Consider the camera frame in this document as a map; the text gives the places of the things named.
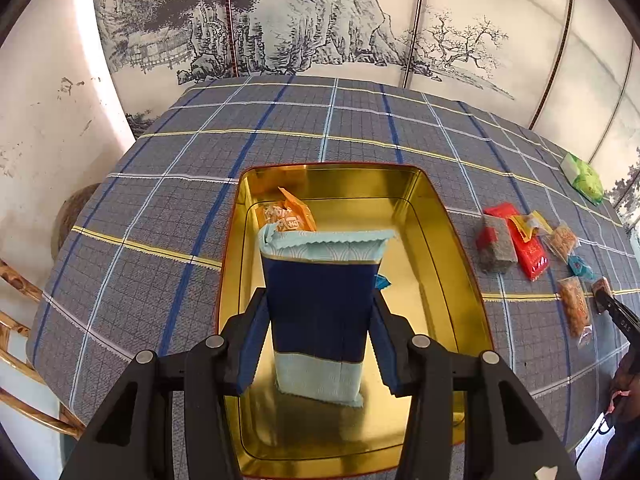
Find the metal screw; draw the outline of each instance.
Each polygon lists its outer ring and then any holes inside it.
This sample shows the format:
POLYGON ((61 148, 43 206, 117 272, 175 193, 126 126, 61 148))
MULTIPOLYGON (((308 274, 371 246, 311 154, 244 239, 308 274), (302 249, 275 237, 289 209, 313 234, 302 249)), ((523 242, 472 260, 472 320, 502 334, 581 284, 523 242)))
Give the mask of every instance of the metal screw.
POLYGON ((497 365, 500 362, 500 356, 497 353, 491 352, 489 350, 488 352, 482 354, 482 360, 487 364, 497 365))
POLYGON ((431 339, 423 334, 417 334, 411 338, 411 342, 418 348, 427 348, 431 344, 431 339))
POLYGON ((146 365, 151 359, 154 358, 154 353, 151 350, 143 350, 136 355, 136 361, 141 365, 146 365))
POLYGON ((220 348, 225 343, 225 338, 221 335, 210 335, 204 342, 209 348, 220 348))

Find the green package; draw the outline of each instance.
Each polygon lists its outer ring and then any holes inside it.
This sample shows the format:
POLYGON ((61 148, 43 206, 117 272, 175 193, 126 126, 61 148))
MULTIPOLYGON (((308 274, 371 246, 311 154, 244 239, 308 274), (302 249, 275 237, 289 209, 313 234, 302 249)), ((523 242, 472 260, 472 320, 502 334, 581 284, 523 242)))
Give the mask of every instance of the green package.
POLYGON ((560 164, 564 176, 593 205, 600 205, 604 189, 595 170, 580 158, 567 153, 560 164))

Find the wooden chair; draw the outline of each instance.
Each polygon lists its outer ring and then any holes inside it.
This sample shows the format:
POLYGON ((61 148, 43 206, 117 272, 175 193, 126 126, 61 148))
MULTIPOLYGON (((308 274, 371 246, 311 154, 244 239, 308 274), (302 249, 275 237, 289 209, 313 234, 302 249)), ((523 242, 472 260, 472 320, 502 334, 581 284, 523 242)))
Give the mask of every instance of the wooden chair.
MULTIPOLYGON (((18 290, 22 295, 36 301, 37 303, 40 302, 42 298, 42 291, 37 286, 33 285, 33 283, 29 282, 29 280, 22 277, 1 259, 0 276, 2 276, 2 279, 18 290)), ((18 323, 7 314, 0 312, 0 360, 26 375, 28 378, 41 384, 46 384, 29 362, 23 363, 9 354, 8 345, 11 332, 16 332, 21 336, 28 337, 30 329, 23 324, 18 323)), ((36 422, 39 422, 40 424, 59 433, 71 435, 76 440, 80 438, 84 431, 84 424, 82 421, 80 421, 80 419, 78 419, 71 410, 62 404, 62 402, 60 402, 59 418, 53 418, 52 416, 47 415, 47 413, 43 413, 40 410, 29 406, 27 403, 22 402, 20 399, 17 399, 17 397, 12 396, 12 394, 4 388, 0 388, 0 401, 23 415, 28 416, 31 420, 35 420, 36 422)))

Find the plaid tablecloth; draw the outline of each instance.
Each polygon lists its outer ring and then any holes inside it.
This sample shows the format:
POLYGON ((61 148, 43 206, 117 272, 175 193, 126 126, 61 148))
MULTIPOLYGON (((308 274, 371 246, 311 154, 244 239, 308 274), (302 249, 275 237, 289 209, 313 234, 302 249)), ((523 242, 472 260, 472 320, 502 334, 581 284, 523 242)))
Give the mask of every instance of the plaid tablecloth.
MULTIPOLYGON (((640 314, 640 269, 620 220, 608 202, 595 207, 569 186, 558 168, 565 153, 462 102, 371 82, 253 76, 198 84, 136 141, 82 211, 45 288, 29 358, 88 421, 139 350, 180 352, 215 330, 243 170, 319 160, 411 164, 428 174, 477 269, 497 351, 571 449, 601 410, 626 340, 608 315, 595 316, 594 342, 577 348, 557 296, 569 272, 556 258, 531 283, 518 267, 483 274, 474 246, 486 206, 507 201, 552 224, 565 220, 581 241, 575 252, 640 314)), ((183 462, 178 449, 180 476, 183 462)))

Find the round brown object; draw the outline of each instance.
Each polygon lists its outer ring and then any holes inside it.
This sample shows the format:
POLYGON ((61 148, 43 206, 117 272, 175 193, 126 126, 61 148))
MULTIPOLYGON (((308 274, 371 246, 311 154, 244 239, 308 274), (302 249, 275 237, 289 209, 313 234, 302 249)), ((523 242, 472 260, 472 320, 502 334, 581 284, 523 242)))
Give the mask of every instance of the round brown object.
POLYGON ((53 234, 51 235, 51 256, 55 260, 58 257, 62 244, 65 243, 66 237, 69 236, 71 228, 76 224, 78 215, 82 211, 84 205, 89 201, 91 195, 98 189, 100 184, 91 184, 83 187, 80 191, 76 191, 65 200, 56 221, 53 223, 53 234))

